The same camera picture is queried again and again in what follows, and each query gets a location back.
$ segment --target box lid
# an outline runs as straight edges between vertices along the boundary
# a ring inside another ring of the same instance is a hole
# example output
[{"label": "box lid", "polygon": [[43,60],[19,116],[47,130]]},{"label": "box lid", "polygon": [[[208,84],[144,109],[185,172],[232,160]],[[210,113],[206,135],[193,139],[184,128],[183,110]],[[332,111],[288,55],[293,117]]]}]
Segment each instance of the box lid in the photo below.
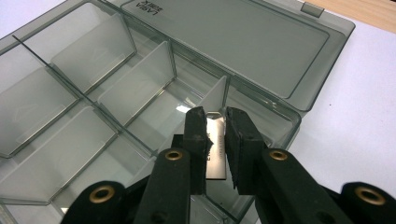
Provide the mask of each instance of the box lid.
[{"label": "box lid", "polygon": [[355,25],[312,5],[283,3],[111,1],[304,113]]}]

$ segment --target silver metal piece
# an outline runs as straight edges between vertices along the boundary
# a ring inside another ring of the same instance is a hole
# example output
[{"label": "silver metal piece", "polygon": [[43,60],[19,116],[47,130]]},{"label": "silver metal piece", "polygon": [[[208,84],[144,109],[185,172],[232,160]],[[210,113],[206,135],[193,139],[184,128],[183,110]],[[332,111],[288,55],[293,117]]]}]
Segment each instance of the silver metal piece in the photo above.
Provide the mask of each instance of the silver metal piece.
[{"label": "silver metal piece", "polygon": [[323,13],[324,8],[315,6],[312,3],[304,2],[303,6],[301,7],[301,11],[311,16],[319,18]]},{"label": "silver metal piece", "polygon": [[210,112],[206,116],[207,135],[213,143],[207,156],[206,179],[226,179],[224,118],[218,112]]}]

